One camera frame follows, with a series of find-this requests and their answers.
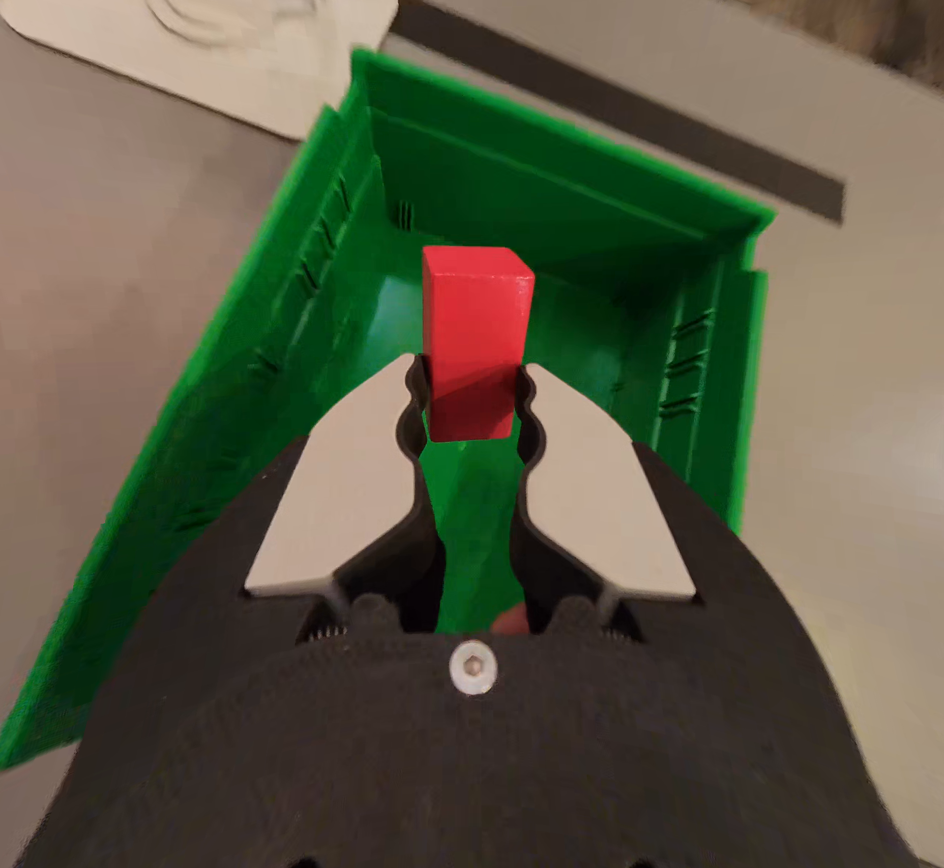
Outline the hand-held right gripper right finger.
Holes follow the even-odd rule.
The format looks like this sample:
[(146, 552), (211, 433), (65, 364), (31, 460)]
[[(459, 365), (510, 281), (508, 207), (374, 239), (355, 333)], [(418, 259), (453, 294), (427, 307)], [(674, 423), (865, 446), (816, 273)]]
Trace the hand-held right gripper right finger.
[(571, 597), (590, 602), (604, 628), (631, 602), (696, 602), (631, 436), (537, 363), (519, 369), (515, 411), (523, 470), (509, 554), (532, 629)]

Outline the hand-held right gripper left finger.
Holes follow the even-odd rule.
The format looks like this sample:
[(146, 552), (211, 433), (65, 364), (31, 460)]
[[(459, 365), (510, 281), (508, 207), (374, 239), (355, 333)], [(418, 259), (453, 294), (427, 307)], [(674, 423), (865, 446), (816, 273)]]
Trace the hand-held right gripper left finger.
[(313, 595), (338, 620), (365, 594), (408, 633), (439, 622), (445, 569), (421, 466), (429, 398), (420, 355), (405, 354), (313, 426), (246, 576), (257, 599)]

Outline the red rectangular wooden block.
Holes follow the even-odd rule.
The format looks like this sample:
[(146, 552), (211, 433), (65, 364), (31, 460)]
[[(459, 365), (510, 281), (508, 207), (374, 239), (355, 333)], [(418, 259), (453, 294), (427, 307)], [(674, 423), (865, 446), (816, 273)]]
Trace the red rectangular wooden block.
[(510, 437), (535, 275), (510, 248), (422, 249), (422, 354), (433, 442)]

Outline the green plastic storage bin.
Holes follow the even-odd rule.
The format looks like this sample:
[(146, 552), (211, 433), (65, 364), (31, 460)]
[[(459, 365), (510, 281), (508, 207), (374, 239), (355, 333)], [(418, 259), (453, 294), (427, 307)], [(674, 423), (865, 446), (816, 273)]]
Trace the green plastic storage bin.
[(740, 532), (776, 212), (633, 147), (360, 51), (166, 396), (2, 729), (2, 768), (80, 739), (187, 547), (348, 390), (421, 350), (421, 248), (536, 274), (525, 360), (651, 446)]

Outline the black strip on table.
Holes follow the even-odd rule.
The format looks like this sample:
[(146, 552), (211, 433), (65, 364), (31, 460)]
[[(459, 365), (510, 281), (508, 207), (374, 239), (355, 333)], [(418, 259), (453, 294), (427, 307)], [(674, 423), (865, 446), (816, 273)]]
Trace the black strip on table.
[(392, 33), (490, 78), (738, 180), (837, 225), (843, 181), (588, 73), (429, 0), (398, 0)]

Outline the white rounded mat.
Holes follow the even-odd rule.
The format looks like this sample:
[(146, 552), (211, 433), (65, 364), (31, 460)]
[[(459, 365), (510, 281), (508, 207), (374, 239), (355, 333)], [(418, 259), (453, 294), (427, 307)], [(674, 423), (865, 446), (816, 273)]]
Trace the white rounded mat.
[(286, 139), (305, 138), (350, 83), (353, 49), (378, 50), (398, 0), (328, 0), (247, 48), (164, 28), (145, 0), (2, 0), (18, 35)]

